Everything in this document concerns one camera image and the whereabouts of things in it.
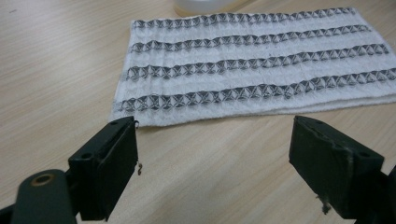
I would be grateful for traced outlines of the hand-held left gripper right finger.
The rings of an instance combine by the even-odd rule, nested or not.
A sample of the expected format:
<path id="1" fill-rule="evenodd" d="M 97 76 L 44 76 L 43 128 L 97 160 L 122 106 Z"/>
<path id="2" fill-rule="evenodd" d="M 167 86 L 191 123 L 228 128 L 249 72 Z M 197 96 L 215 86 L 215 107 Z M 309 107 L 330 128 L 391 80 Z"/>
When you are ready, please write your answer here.
<path id="1" fill-rule="evenodd" d="M 341 217 L 369 211 L 369 193 L 384 157 L 323 121 L 294 118 L 290 163 L 308 186 Z"/>

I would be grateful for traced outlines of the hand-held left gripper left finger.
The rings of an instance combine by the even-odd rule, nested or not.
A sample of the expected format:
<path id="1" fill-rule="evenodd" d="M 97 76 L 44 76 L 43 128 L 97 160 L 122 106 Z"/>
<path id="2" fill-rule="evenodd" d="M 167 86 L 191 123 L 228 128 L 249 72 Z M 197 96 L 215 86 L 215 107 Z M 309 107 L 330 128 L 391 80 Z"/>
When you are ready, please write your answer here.
<path id="1" fill-rule="evenodd" d="M 81 219 L 109 219 L 138 164 L 133 117 L 109 122 L 69 159 L 72 204 Z"/>

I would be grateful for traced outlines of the white grey striped cloth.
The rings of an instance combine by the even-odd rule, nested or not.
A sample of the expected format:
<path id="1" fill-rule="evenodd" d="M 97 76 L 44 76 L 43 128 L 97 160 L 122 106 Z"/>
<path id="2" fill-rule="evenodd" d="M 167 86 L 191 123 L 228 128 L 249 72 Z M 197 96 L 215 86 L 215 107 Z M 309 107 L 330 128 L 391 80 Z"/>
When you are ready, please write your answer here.
<path id="1" fill-rule="evenodd" d="M 134 21 L 112 119 L 143 126 L 396 102 L 396 53 L 352 7 Z"/>

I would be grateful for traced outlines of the white round container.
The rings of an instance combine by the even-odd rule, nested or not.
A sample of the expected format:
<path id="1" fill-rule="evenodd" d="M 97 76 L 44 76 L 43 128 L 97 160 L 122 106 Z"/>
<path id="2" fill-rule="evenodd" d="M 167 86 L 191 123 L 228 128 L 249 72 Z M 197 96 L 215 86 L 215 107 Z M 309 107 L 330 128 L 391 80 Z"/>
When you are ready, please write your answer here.
<path id="1" fill-rule="evenodd" d="M 174 11 L 181 17 L 233 11 L 250 0 L 174 0 Z"/>

